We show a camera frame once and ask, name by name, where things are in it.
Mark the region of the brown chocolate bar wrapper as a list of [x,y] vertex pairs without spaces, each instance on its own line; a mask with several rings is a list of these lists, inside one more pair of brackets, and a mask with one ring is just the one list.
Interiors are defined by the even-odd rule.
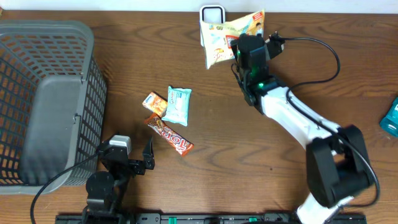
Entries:
[[144,123],[165,139],[182,157],[194,148],[194,144],[168,127],[157,114],[152,113]]

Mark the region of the yellow snack bag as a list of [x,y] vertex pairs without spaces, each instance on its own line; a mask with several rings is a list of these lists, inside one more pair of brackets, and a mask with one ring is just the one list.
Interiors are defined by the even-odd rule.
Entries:
[[200,22],[206,68],[234,59],[232,41],[241,34],[264,36],[265,9],[222,24]]

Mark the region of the small orange snack packet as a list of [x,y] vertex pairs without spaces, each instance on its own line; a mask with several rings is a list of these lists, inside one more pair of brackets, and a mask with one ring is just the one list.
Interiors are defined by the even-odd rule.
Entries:
[[155,92],[151,92],[142,102],[142,105],[148,110],[157,114],[158,116],[163,117],[167,109],[168,103],[165,99],[163,99]]

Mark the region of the light teal wet wipes pack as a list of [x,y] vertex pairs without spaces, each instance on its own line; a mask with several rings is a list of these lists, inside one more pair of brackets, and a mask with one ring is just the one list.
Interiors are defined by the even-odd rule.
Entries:
[[188,110],[191,89],[168,87],[167,109],[163,121],[188,126]]

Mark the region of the teal mouthwash bottle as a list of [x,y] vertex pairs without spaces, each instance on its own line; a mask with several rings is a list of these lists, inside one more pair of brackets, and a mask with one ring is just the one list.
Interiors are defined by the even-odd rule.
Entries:
[[397,102],[398,98],[396,98],[390,110],[387,112],[385,117],[381,119],[381,122],[379,123],[380,127],[387,133],[389,133],[391,136],[394,136],[395,138],[398,136],[397,132],[397,125],[398,125],[398,120],[397,120]]

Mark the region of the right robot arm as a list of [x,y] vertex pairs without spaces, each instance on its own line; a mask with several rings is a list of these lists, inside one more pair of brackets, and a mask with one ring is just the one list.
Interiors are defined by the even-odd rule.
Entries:
[[267,40],[242,34],[229,43],[236,60],[231,69],[246,103],[280,124],[306,153],[309,196],[294,214],[270,214],[263,223],[366,223],[364,215],[341,212],[362,191],[380,189],[363,134],[320,116],[270,74],[267,61],[283,52],[285,41],[278,33]]

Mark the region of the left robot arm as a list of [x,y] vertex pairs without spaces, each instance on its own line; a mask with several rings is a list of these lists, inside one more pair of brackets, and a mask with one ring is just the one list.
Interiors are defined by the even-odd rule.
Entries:
[[142,159],[131,159],[131,138],[114,135],[98,148],[99,160],[106,168],[91,174],[86,182],[88,209],[95,213],[115,214],[121,206],[129,181],[155,167],[153,138],[142,151]]

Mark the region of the white barcode scanner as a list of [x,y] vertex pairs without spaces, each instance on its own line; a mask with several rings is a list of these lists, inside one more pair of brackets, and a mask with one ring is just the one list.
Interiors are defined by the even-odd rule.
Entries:
[[226,11],[221,5],[204,5],[199,10],[200,22],[225,23]]

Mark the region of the grey plastic shopping basket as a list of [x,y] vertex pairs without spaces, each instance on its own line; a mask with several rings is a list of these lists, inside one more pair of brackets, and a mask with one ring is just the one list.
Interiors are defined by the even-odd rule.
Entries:
[[106,82],[78,21],[1,22],[1,193],[47,194],[96,170]]

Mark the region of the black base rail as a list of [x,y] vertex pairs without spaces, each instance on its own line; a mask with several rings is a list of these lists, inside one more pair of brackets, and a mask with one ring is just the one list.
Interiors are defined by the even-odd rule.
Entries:
[[129,218],[100,218],[86,215],[57,215],[56,224],[81,223],[130,223],[130,224],[240,224],[240,223],[299,223],[289,213],[265,213],[263,215],[161,215],[159,213],[137,213]]

